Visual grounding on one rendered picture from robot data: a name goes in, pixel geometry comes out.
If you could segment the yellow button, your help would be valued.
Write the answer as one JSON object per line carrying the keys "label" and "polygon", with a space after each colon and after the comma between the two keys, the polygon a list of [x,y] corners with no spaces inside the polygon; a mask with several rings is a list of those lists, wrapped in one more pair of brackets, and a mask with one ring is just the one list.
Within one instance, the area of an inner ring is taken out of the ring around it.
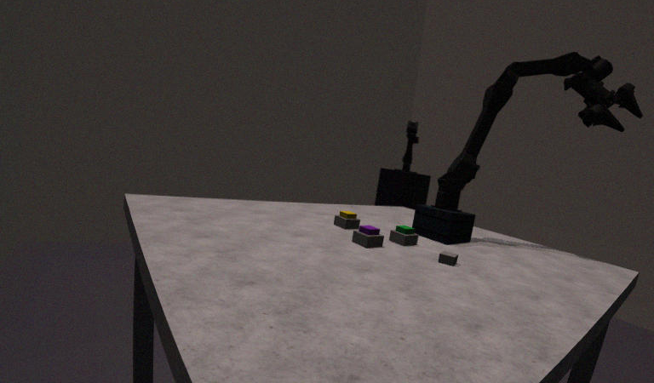
{"label": "yellow button", "polygon": [[344,230],[357,230],[359,229],[360,219],[357,219],[355,213],[340,211],[340,215],[335,215],[334,225]]}

